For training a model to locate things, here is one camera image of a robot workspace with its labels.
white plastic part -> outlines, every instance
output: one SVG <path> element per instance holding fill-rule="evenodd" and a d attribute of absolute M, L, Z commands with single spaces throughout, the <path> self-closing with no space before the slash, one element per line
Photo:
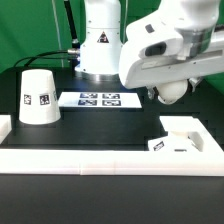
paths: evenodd
<path fill-rule="evenodd" d="M 85 0 L 86 40 L 80 48 L 78 72 L 118 74 L 122 43 L 118 0 Z"/>
<path fill-rule="evenodd" d="M 11 116 L 0 115 L 0 144 L 7 137 L 7 135 L 11 130 L 12 130 Z"/>
<path fill-rule="evenodd" d="M 220 0 L 162 0 L 159 17 L 162 23 L 176 29 L 205 30 L 219 17 Z"/>
<path fill-rule="evenodd" d="M 48 124 L 61 117 L 53 74 L 45 69 L 22 73 L 19 119 L 26 124 Z"/>
<path fill-rule="evenodd" d="M 176 82 L 164 83 L 157 86 L 159 101 L 164 104 L 173 104 L 180 99 L 187 91 L 188 81 L 181 80 Z"/>
<path fill-rule="evenodd" d="M 172 57 L 140 58 L 138 43 L 127 42 L 121 52 L 120 80 L 128 88 L 158 86 L 193 77 L 203 77 L 224 71 L 224 32 L 214 33 L 209 48 L 187 61 Z"/>
<path fill-rule="evenodd" d="M 128 89 L 157 87 L 224 71 L 224 32 L 214 33 L 220 0 L 162 0 L 127 27 L 119 77 Z M 147 49 L 164 44 L 161 54 Z"/>
<path fill-rule="evenodd" d="M 197 147 L 197 144 L 189 138 L 189 133 L 203 131 L 198 120 L 185 116 L 161 116 L 160 121 L 168 136 L 150 140 L 148 142 L 150 152 L 201 152 L 202 148 Z"/>
<path fill-rule="evenodd" d="M 162 120 L 168 126 L 179 121 L 181 132 L 189 130 L 188 137 L 196 148 L 187 152 L 2 149 L 0 173 L 224 176 L 224 152 L 198 119 Z"/>

black sticker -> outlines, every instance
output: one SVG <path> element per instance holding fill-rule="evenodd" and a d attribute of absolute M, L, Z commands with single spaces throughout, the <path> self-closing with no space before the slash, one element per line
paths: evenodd
<path fill-rule="evenodd" d="M 147 30 L 148 33 L 153 33 L 155 30 L 153 29 L 151 24 L 148 24 L 145 29 Z"/>
<path fill-rule="evenodd" d="M 24 104 L 31 105 L 31 95 L 24 94 Z"/>
<path fill-rule="evenodd" d="M 160 42 L 154 45 L 151 45 L 145 49 L 145 56 L 155 56 L 163 55 L 166 52 L 167 44 L 165 42 Z"/>
<path fill-rule="evenodd" d="M 109 106 L 121 106 L 121 101 L 120 100 L 103 100 L 103 106 L 109 107 Z"/>
<path fill-rule="evenodd" d="M 103 32 L 101 34 L 101 36 L 98 39 L 97 43 L 109 43 L 109 40 L 108 40 L 107 35 L 105 34 L 105 32 Z"/>
<path fill-rule="evenodd" d="M 155 145 L 154 147 L 153 147 L 153 149 L 154 149 L 154 151 L 159 151 L 161 148 L 163 148 L 164 147 L 164 142 L 163 141 L 161 141 L 159 144 L 157 144 L 157 145 Z"/>
<path fill-rule="evenodd" d="M 40 96 L 40 105 L 48 105 L 50 104 L 50 97 L 48 94 Z"/>
<path fill-rule="evenodd" d="M 174 149 L 175 152 L 187 152 L 187 149 Z"/>
<path fill-rule="evenodd" d="M 79 100 L 79 106 L 96 106 L 97 100 Z"/>
<path fill-rule="evenodd" d="M 120 99 L 119 93 L 104 93 L 103 94 L 104 99 Z"/>

white cup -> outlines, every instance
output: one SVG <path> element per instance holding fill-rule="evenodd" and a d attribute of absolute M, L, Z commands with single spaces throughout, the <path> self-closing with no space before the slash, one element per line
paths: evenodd
<path fill-rule="evenodd" d="M 26 124 L 49 124 L 60 117 L 52 72 L 45 69 L 22 72 L 19 120 Z"/>

white foam block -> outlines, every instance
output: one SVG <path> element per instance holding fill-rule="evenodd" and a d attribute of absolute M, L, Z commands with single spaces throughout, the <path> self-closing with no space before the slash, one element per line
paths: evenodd
<path fill-rule="evenodd" d="M 189 137 L 200 152 L 1 149 L 0 173 L 224 176 L 221 147 L 194 121 L 200 131 Z"/>
<path fill-rule="evenodd" d="M 11 116 L 10 115 L 0 115 L 0 144 L 12 130 Z"/>
<path fill-rule="evenodd" d="M 165 131 L 190 132 L 201 131 L 202 127 L 191 116 L 160 116 Z"/>

cable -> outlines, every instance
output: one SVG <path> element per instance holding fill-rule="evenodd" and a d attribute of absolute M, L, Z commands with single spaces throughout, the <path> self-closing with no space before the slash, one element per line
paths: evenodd
<path fill-rule="evenodd" d="M 76 29 L 75 29 L 75 23 L 74 23 L 74 19 L 73 19 L 70 1 L 64 0 L 64 5 L 65 5 L 68 23 L 69 23 L 70 32 L 71 32 L 71 37 L 72 37 L 72 47 L 73 48 L 80 47 L 80 44 L 79 44 L 79 41 L 77 38 Z"/>
<path fill-rule="evenodd" d="M 18 60 L 14 65 L 13 67 L 16 67 L 20 62 L 24 61 L 24 60 L 28 60 L 28 59 L 59 59 L 59 60 L 69 60 L 70 58 L 69 57 L 59 57 L 59 58 L 55 58 L 55 57 L 44 57 L 44 56 L 35 56 L 35 57 L 25 57 L 25 58 L 22 58 L 20 60 Z"/>
<path fill-rule="evenodd" d="M 47 56 L 47 55 L 63 54 L 63 53 L 68 53 L 68 51 L 67 50 L 58 50 L 58 51 L 49 51 L 49 52 L 41 53 L 34 57 L 31 57 L 30 60 L 24 66 L 28 67 L 29 64 L 31 64 L 34 60 L 36 60 L 35 57 L 42 57 L 42 56 Z"/>
<path fill-rule="evenodd" d="M 126 26 L 127 26 L 127 17 L 128 17 L 128 0 L 126 0 L 125 6 L 125 16 L 124 16 L 124 30 L 123 30 L 123 44 L 125 43 L 125 35 L 126 35 Z"/>

